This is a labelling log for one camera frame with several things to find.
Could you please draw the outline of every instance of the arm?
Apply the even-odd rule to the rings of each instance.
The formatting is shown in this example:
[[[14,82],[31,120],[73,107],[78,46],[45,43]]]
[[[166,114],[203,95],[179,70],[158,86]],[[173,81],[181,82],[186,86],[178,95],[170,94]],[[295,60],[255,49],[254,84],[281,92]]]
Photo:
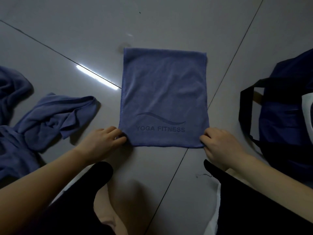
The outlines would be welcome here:
[[[26,225],[57,196],[82,169],[106,158],[126,142],[116,127],[91,132],[77,147],[55,161],[0,189],[0,234]]]
[[[313,189],[246,154],[236,138],[225,130],[207,128],[200,140],[213,164],[232,168],[257,191],[313,222]]]

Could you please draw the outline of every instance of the black bag strap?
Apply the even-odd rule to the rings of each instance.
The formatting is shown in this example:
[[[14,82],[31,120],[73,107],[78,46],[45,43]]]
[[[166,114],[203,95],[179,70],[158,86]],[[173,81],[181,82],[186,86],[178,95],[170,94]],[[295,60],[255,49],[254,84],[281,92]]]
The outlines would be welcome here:
[[[290,102],[293,99],[301,100],[302,95],[310,93],[310,91],[305,88],[307,82],[307,75],[290,76],[286,78],[271,77],[258,80],[251,87],[241,91],[239,109],[239,123],[241,129],[246,136],[248,136],[259,148],[261,148],[262,152],[264,149],[266,152],[274,150],[280,155],[287,153],[287,155],[285,154],[284,156],[287,156],[290,160],[313,164],[313,157],[311,156],[313,152],[313,145],[298,146],[272,142],[260,142],[250,135],[253,94],[255,87],[266,88],[266,90],[269,91],[269,94],[267,94],[267,96],[264,97],[265,99],[262,100]]]

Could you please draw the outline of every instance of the tile floor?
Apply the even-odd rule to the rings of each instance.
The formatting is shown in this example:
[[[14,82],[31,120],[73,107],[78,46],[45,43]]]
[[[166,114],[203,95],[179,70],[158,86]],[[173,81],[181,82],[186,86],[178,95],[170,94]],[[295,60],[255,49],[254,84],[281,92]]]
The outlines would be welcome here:
[[[14,125],[49,92],[94,95],[101,108],[83,132],[118,125],[123,47],[207,52],[210,125],[233,133],[239,93],[275,64],[313,47],[313,0],[0,0],[0,65],[15,68],[34,94],[15,109]],[[118,86],[79,71],[81,64]],[[252,134],[257,136],[255,105]],[[42,154],[51,162],[77,143],[62,140]],[[118,153],[112,204],[129,234],[203,234],[216,185],[201,149],[138,147]]]

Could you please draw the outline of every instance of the floor tile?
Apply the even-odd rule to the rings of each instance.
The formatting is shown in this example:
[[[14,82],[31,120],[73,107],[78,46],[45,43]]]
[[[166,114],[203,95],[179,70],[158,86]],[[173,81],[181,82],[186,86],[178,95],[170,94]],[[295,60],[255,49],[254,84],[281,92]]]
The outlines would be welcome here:
[[[94,95],[101,103],[81,138],[93,129],[118,125],[119,88],[101,84],[79,71],[76,63],[4,23],[0,23],[0,49],[0,65],[20,71],[34,86],[34,93],[15,108],[11,125],[50,92],[78,97]],[[43,159],[51,162],[72,149],[78,136],[59,141],[42,154]],[[109,159],[115,169],[110,193],[129,234],[143,234],[186,149],[139,147],[130,152],[126,147]]]
[[[238,122],[240,91],[268,77],[276,63],[313,47],[313,0],[264,0],[208,110],[210,126],[234,134],[246,150]],[[258,137],[260,106],[253,103],[252,134]],[[216,203],[216,185],[206,176],[203,150],[188,150],[147,234],[204,233]]]
[[[123,47],[207,52],[213,98],[261,0],[23,0],[5,21],[121,86]]]
[[[10,10],[15,6],[19,0],[0,0],[0,20],[9,14]]]

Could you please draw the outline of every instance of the wave logo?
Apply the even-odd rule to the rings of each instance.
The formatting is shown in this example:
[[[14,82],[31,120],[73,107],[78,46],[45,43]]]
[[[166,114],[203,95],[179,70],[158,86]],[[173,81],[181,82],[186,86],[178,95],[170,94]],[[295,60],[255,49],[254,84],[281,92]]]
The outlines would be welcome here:
[[[150,112],[144,112],[144,113],[140,113],[138,115],[148,115],[148,116],[151,116],[153,118],[156,118],[156,119],[162,121],[163,123],[170,124],[170,125],[181,125],[181,124],[186,122],[186,121],[184,121],[184,122],[173,122],[173,121],[164,119],[161,116],[158,116],[158,115],[150,113]]]

